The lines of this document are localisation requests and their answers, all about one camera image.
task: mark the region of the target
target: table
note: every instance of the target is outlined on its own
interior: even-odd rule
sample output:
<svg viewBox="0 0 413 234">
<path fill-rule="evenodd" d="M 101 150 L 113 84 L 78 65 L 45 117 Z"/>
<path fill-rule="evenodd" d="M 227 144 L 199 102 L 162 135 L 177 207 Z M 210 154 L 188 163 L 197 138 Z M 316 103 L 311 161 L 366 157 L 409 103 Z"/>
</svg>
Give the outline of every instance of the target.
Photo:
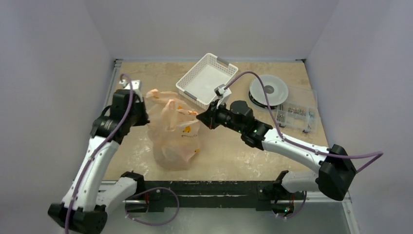
<svg viewBox="0 0 413 234">
<path fill-rule="evenodd" d="M 176 82 L 195 62 L 123 62 L 120 73 L 127 73 L 132 79 L 143 82 L 145 94 L 151 89 L 175 91 Z M 311 89 L 305 66 L 302 62 L 234 62 L 243 71 L 254 71 L 259 75 L 271 74 L 280 77 L 287 85 Z M 227 102 L 248 100 L 248 87 L 253 80 L 248 74 L 231 86 L 232 95 Z M 187 103 L 197 112 L 202 110 Z M 268 112 L 250 105 L 256 119 L 268 124 L 274 123 Z M 317 132 L 303 133 L 299 129 L 283 128 L 287 135 L 316 145 L 327 146 L 322 123 Z M 125 171 L 134 170 L 145 176 L 145 180 L 274 180 L 283 170 L 308 171 L 303 165 L 276 153 L 250 148 L 240 139 L 240 134 L 218 127 L 210 130 L 202 125 L 199 130 L 200 151 L 192 158 L 191 168 L 186 171 L 166 171 L 158 166 L 151 152 L 152 144 L 147 137 L 147 127 L 133 127 L 113 156 L 104 180 L 118 180 Z"/>
</svg>

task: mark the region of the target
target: metal frame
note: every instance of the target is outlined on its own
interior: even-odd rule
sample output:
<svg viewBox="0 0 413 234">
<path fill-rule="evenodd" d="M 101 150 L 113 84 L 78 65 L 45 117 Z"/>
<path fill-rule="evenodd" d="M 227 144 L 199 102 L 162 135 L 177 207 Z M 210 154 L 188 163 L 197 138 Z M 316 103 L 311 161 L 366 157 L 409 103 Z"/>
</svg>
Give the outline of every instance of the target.
<svg viewBox="0 0 413 234">
<path fill-rule="evenodd" d="M 112 72 L 112 80 L 111 80 L 111 84 L 109 86 L 109 89 L 108 89 L 108 92 L 107 92 L 107 95 L 106 95 L 105 106 L 107 106 L 109 104 L 109 102 L 111 101 L 110 97 L 111 97 L 111 95 L 113 94 L 113 92 L 116 88 L 116 84 L 118 82 L 117 77 L 119 76 L 120 68 L 121 68 L 121 65 L 122 65 L 123 61 L 124 61 L 123 59 L 116 59 L 114 61 L 114 68 L 113 68 L 113 72 Z M 116 183 L 115 180 L 104 180 L 104 181 L 102 181 L 102 183 L 99 187 L 99 191 L 100 192 L 105 191 L 105 190 L 109 189 L 111 186 L 113 186 L 115 183 Z M 288 202 L 288 201 L 284 201 L 284 200 L 279 201 L 279 203 L 284 203 L 284 202 Z M 351 197 L 350 197 L 349 193 L 347 193 L 347 195 L 346 195 L 346 197 L 344 198 L 343 201 L 335 201 L 335 200 L 332 200 L 332 199 L 326 197 L 321 192 L 308 192 L 306 202 L 315 202 L 315 203 L 316 202 L 318 202 L 318 203 L 341 202 L 342 205 L 343 205 L 343 212 L 344 212 L 345 217 L 347 219 L 347 225 L 349 227 L 350 233 L 351 234 L 360 234 L 358 224 L 357 224 L 357 220 L 356 220 L 356 217 L 355 217 L 354 211 L 353 211 Z"/>
</svg>

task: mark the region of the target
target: plastic bag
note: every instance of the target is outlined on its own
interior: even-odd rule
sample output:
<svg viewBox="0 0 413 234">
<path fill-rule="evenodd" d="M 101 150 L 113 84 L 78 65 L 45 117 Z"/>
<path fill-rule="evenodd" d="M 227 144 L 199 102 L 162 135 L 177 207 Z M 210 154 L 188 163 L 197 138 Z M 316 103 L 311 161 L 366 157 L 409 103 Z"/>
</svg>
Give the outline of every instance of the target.
<svg viewBox="0 0 413 234">
<path fill-rule="evenodd" d="M 146 94 L 146 100 L 156 103 L 148 110 L 148 137 L 153 142 L 155 161 L 168 170 L 188 169 L 189 160 L 200 147 L 198 113 L 175 92 L 154 89 Z"/>
</svg>

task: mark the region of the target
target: orange logo on bag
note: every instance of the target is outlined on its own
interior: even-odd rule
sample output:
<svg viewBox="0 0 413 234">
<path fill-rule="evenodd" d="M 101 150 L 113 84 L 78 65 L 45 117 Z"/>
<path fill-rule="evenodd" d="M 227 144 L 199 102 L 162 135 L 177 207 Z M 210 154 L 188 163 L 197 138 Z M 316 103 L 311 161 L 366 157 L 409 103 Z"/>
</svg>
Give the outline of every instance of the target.
<svg viewBox="0 0 413 234">
<path fill-rule="evenodd" d="M 182 131 L 183 133 L 189 133 L 191 131 L 191 127 L 187 126 L 185 129 Z"/>
</svg>

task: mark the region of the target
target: gray wall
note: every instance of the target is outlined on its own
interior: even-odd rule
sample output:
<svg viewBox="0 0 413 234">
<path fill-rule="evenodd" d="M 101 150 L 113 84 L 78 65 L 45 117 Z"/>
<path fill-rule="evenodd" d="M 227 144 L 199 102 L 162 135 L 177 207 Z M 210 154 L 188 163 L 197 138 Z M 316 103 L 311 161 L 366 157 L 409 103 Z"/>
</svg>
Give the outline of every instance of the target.
<svg viewBox="0 0 413 234">
<path fill-rule="evenodd" d="M 110 54 L 124 59 L 306 58 L 338 0 L 85 0 Z"/>
<path fill-rule="evenodd" d="M 364 234 L 413 233 L 412 12 L 411 0 L 340 0 L 306 63 L 329 142 L 385 153 L 350 190 Z"/>
<path fill-rule="evenodd" d="M 0 6 L 0 233 L 49 233 L 47 209 L 84 157 L 112 59 L 82 0 Z"/>
</svg>

